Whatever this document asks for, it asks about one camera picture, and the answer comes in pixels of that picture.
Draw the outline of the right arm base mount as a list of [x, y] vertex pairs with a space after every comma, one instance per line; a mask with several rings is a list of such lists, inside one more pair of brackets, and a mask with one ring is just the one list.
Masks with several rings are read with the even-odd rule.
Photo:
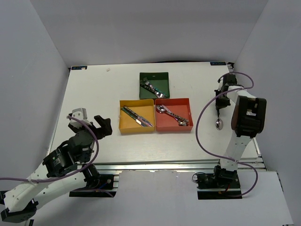
[[216, 182], [213, 174], [197, 172], [191, 179], [197, 184], [198, 200], [242, 199], [238, 176], [231, 182]]

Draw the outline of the red container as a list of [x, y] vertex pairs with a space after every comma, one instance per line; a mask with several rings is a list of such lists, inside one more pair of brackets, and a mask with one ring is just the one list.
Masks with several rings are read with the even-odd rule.
[[[171, 98], [171, 99], [156, 99], [155, 104], [155, 119], [156, 130], [161, 133], [188, 133], [193, 128], [193, 119], [190, 109], [190, 101], [188, 98]], [[180, 126], [178, 121], [167, 113], [158, 112], [156, 106], [164, 105], [172, 113], [181, 116], [189, 121], [187, 126]]]

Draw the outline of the pink handled fork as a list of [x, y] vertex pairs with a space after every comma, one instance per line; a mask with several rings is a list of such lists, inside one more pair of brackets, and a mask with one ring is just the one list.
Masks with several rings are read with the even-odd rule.
[[140, 86], [144, 89], [146, 89], [147, 91], [151, 92], [151, 93], [155, 93], [155, 89], [154, 89], [154, 86], [151, 85], [151, 83], [148, 81], [147, 78], [143, 78], [141, 81], [140, 81]]

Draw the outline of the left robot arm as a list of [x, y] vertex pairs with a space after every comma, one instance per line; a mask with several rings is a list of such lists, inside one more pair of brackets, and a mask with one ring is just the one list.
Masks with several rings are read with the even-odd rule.
[[67, 118], [74, 136], [50, 152], [28, 178], [19, 178], [19, 185], [1, 191], [3, 222], [25, 222], [45, 204], [73, 190], [108, 193], [107, 179], [93, 161], [99, 153], [98, 141], [112, 134], [111, 120], [95, 116], [97, 128], [73, 113]]

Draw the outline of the green handled spoon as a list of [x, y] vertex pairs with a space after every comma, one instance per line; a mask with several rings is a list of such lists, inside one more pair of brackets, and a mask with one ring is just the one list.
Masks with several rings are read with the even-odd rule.
[[223, 129], [223, 121], [220, 118], [220, 110], [217, 110], [217, 120], [215, 122], [215, 126], [218, 130], [222, 130]]

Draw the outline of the green handled knife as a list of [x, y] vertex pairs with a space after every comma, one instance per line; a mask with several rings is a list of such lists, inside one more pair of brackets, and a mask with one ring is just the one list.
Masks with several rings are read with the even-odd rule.
[[138, 123], [141, 127], [147, 127], [148, 125], [143, 121], [143, 119], [134, 111], [132, 111], [127, 106], [123, 106], [121, 108], [123, 112], [125, 112], [127, 115], [129, 115], [133, 120], [135, 120], [136, 123]]

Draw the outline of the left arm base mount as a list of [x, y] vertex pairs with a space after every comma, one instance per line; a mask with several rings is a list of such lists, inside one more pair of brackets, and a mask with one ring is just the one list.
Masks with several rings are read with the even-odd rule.
[[113, 174], [101, 174], [96, 167], [91, 164], [89, 167], [81, 171], [84, 176], [85, 186], [77, 188], [69, 192], [70, 197], [81, 198], [113, 198], [117, 193], [114, 185]]

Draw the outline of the pink handled knife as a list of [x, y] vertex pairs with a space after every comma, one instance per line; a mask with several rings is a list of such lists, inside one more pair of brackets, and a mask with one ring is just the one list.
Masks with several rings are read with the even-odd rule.
[[132, 109], [128, 108], [127, 106], [124, 106], [125, 109], [127, 109], [128, 112], [130, 112], [132, 115], [134, 115], [139, 121], [146, 124], [148, 127], [153, 127], [153, 125], [144, 117], [138, 115], [136, 112], [134, 112]]

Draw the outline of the left blue corner label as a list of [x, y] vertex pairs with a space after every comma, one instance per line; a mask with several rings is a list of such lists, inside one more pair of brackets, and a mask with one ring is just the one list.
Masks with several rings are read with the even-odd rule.
[[87, 66], [72, 66], [71, 67], [71, 70], [86, 70], [87, 69]]

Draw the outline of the green handled fork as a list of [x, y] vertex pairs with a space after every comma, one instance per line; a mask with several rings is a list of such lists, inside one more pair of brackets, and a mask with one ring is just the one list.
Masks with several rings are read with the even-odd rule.
[[167, 98], [167, 94], [165, 94], [163, 91], [159, 90], [158, 88], [154, 87], [155, 89], [155, 95], [158, 98]]

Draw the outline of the black handled fork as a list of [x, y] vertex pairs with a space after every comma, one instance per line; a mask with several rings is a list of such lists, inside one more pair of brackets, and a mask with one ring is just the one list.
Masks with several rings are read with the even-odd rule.
[[150, 85], [150, 83], [140, 83], [140, 86], [146, 90], [148, 90], [149, 92], [153, 93], [157, 98], [164, 98], [165, 94], [158, 90], [157, 88], [155, 88], [154, 86]]

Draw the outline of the green container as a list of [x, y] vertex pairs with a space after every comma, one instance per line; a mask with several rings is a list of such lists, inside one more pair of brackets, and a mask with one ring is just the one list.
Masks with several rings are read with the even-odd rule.
[[[167, 98], [170, 98], [170, 90], [169, 90], [169, 73], [168, 72], [159, 72], [159, 73], [140, 73], [139, 74], [139, 83], [143, 78], [147, 78], [148, 81], [154, 87], [163, 91], [167, 94]], [[147, 91], [146, 89], [139, 87], [139, 99], [158, 99], [153, 93]]]

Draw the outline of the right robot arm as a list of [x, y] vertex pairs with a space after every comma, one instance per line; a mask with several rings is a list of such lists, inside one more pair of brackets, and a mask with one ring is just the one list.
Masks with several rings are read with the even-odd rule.
[[215, 90], [215, 108], [220, 110], [235, 104], [231, 118], [232, 135], [224, 158], [219, 160], [212, 176], [213, 184], [222, 188], [235, 181], [238, 162], [251, 140], [264, 129], [267, 100], [251, 95], [239, 85], [234, 73], [227, 73], [218, 79], [221, 83]]

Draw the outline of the blue corner label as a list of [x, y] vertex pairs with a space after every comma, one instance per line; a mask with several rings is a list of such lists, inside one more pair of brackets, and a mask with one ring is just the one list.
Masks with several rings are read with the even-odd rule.
[[72, 66], [71, 67], [71, 70], [86, 70], [87, 69], [87, 66]]
[[225, 62], [210, 62], [211, 66], [227, 65]]

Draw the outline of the yellow container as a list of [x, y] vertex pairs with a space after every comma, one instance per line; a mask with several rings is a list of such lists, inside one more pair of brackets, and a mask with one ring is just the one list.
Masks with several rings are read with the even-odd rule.
[[[155, 131], [155, 109], [154, 101], [152, 99], [142, 100], [120, 100], [119, 101], [119, 130], [121, 134], [139, 134], [139, 133], [151, 133]], [[136, 113], [140, 118], [147, 120], [152, 126], [143, 126], [139, 124], [138, 118], [134, 119], [122, 109], [130, 109]]]

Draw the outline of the black handled knife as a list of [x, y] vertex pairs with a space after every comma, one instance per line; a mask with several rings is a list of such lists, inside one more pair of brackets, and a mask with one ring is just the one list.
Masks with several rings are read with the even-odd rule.
[[122, 111], [124, 111], [127, 115], [129, 115], [132, 119], [134, 119], [140, 126], [142, 127], [153, 127], [153, 125], [144, 117], [138, 115], [132, 109], [127, 106], [123, 106]]

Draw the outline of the right blue corner label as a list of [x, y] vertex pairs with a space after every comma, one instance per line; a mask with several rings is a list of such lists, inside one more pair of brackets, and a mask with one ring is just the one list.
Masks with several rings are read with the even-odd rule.
[[227, 65], [225, 62], [210, 62], [211, 66]]

